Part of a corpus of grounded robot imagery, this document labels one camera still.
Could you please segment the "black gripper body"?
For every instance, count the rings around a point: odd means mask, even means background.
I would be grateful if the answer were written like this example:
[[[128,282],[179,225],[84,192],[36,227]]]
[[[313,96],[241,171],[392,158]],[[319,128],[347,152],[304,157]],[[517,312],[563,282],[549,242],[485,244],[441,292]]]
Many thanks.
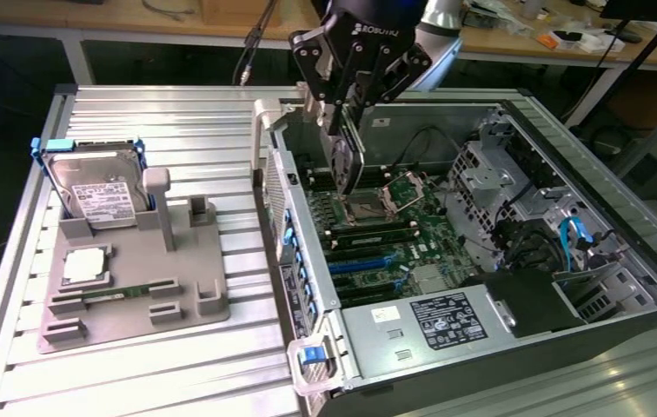
[[[423,11],[424,2],[413,0],[321,1],[319,33],[339,44],[365,35],[412,44]]]

